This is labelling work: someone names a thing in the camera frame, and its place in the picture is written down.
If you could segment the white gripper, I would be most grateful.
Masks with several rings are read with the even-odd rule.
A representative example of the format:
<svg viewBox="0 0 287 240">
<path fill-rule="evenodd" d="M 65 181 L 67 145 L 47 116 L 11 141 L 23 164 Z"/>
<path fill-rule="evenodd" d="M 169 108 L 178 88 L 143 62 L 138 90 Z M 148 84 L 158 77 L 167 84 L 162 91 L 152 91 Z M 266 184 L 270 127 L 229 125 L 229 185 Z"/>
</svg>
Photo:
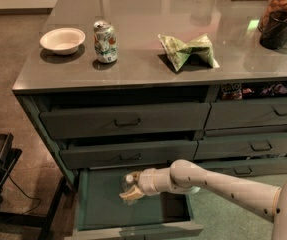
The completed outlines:
<svg viewBox="0 0 287 240">
<path fill-rule="evenodd" d="M 135 181 L 138 181 L 138 187 L 135 186 L 132 191 L 120 193 L 119 196 L 128 205 L 134 204 L 137 200 L 141 199 L 144 195 L 154 196 L 159 192 L 154 183 L 154 174 L 156 170 L 146 169 L 144 171 L 135 171 L 132 176 Z"/>
</svg>

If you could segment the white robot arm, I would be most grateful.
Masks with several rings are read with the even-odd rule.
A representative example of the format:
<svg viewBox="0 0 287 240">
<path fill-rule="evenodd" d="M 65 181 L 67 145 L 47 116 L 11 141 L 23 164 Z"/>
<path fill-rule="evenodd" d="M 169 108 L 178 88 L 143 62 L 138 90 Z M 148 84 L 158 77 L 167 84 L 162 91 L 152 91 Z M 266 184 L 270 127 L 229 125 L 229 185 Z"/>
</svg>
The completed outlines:
<svg viewBox="0 0 287 240">
<path fill-rule="evenodd" d="M 206 170 L 187 160 L 162 169 L 149 168 L 125 176 L 128 202 L 144 196 L 195 193 L 204 188 L 273 223 L 271 240 L 287 240 L 287 181 L 281 187 Z"/>
</svg>

